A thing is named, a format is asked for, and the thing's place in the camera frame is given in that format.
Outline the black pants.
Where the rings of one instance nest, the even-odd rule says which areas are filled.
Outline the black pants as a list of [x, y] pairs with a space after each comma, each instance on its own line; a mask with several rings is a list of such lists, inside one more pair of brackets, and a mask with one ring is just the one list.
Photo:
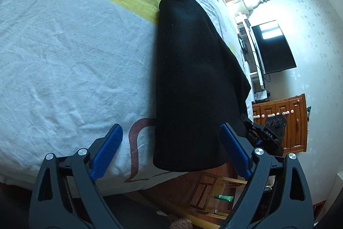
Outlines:
[[154, 165], [173, 172], [202, 171], [229, 160], [220, 140], [228, 123], [247, 130], [251, 87], [236, 57], [196, 0], [161, 0], [156, 67]]

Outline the wooden cabinet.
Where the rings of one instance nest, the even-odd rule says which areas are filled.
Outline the wooden cabinet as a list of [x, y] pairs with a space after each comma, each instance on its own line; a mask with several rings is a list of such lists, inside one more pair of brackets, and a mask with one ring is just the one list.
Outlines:
[[252, 105], [253, 121], [264, 125], [267, 117], [282, 114], [287, 125], [283, 137], [284, 154], [306, 152], [308, 143], [308, 111], [305, 94]]

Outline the green tube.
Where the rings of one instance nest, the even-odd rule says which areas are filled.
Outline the green tube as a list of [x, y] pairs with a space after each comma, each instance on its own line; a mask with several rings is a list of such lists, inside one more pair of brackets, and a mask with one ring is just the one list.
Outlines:
[[215, 194], [214, 198], [217, 200], [222, 200], [226, 202], [232, 202], [234, 199], [233, 196], [228, 196], [228, 195], [223, 195], [223, 194]]

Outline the wooden stool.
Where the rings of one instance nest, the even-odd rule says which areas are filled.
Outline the wooden stool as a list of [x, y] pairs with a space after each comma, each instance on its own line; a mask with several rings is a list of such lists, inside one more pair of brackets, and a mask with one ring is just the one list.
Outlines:
[[223, 219], [227, 217], [231, 210], [220, 212], [217, 208], [220, 201], [214, 198], [215, 194], [224, 194], [226, 188], [245, 187], [247, 182], [236, 178], [218, 176], [216, 174], [201, 171], [199, 178], [187, 202], [187, 206], [200, 214]]

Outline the white TV stand shelf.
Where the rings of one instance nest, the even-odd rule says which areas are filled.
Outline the white TV stand shelf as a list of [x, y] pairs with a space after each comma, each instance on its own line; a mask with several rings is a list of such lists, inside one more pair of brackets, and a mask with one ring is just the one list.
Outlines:
[[237, 34], [241, 44], [244, 60], [249, 66], [249, 78], [253, 92], [266, 90], [266, 80], [262, 63], [259, 60], [257, 41], [247, 15], [239, 13], [235, 16]]

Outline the black flat television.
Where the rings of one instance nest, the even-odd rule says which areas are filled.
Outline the black flat television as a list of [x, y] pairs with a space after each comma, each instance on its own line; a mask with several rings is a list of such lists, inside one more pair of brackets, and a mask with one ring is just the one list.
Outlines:
[[296, 68], [291, 48], [275, 20], [252, 26], [251, 29], [264, 74]]

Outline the patterned white bed sheet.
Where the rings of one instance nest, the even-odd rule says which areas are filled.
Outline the patterned white bed sheet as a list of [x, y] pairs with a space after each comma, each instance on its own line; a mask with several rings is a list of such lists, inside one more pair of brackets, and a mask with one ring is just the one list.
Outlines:
[[[196, 0], [248, 75], [224, 0]], [[46, 154], [73, 155], [114, 124], [97, 186], [123, 194], [176, 177], [153, 165], [160, 0], [1, 0], [1, 183], [32, 189]]]

